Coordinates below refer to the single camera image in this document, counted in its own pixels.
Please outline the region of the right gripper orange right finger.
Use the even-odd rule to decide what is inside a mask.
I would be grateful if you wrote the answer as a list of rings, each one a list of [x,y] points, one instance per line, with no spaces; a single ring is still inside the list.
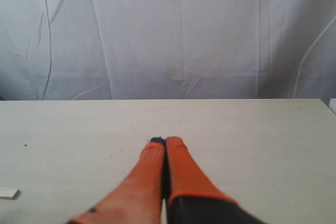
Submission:
[[[170,179],[168,223],[263,223],[211,182],[181,138],[166,139],[166,155]]]

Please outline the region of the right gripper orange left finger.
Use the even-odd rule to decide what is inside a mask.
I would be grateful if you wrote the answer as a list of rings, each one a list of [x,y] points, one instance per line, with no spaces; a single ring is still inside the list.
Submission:
[[[152,138],[126,178],[103,200],[68,223],[160,223],[165,141]]]

